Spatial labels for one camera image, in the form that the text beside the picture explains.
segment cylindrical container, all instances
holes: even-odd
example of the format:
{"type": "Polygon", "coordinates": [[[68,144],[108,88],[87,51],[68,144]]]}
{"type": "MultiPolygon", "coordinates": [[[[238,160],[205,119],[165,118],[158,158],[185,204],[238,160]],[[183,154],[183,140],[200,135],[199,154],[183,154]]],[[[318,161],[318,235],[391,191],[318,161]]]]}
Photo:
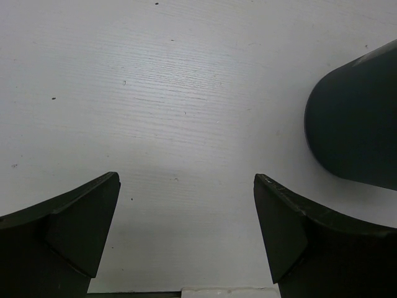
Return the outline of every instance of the cylindrical container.
{"type": "Polygon", "coordinates": [[[327,74],[309,97],[305,132],[333,174],[397,190],[397,40],[327,74]]]}

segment wood grain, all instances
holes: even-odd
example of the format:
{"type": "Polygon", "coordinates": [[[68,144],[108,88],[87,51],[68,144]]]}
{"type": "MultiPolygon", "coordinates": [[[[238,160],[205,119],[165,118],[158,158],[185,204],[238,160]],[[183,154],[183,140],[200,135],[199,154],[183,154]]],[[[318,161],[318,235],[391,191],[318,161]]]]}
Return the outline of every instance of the wood grain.
{"type": "Polygon", "coordinates": [[[271,286],[256,173],[397,227],[397,194],[325,172],[303,131],[316,82],[396,38],[395,0],[158,2],[3,0],[1,214],[118,171],[91,292],[271,286]]]}

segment white strip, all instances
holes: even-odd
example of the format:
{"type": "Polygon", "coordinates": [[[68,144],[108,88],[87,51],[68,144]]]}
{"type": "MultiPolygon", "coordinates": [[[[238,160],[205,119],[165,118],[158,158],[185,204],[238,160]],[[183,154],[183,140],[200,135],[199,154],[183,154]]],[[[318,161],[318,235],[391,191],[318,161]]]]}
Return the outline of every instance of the white strip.
{"type": "Polygon", "coordinates": [[[182,298],[280,298],[278,289],[268,287],[256,289],[251,287],[239,288],[208,288],[182,290],[182,298]]]}

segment black cylinder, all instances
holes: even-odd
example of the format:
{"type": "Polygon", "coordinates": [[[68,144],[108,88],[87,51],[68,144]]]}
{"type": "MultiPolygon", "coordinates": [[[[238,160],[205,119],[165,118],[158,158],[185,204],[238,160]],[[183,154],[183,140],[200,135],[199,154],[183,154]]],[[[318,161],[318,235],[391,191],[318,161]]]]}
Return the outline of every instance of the black cylinder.
{"type": "Polygon", "coordinates": [[[327,74],[309,97],[305,132],[328,171],[397,190],[397,40],[327,74]]]}

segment white table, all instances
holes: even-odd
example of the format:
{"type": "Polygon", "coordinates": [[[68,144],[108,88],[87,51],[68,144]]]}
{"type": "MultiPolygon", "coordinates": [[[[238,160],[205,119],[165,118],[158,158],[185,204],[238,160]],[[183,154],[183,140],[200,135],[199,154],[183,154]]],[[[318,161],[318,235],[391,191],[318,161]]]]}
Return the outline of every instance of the white table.
{"type": "Polygon", "coordinates": [[[396,37],[395,0],[3,0],[1,215],[118,171],[91,292],[272,286],[256,173],[397,227],[397,192],[327,173],[302,124],[322,76],[396,37]]]}

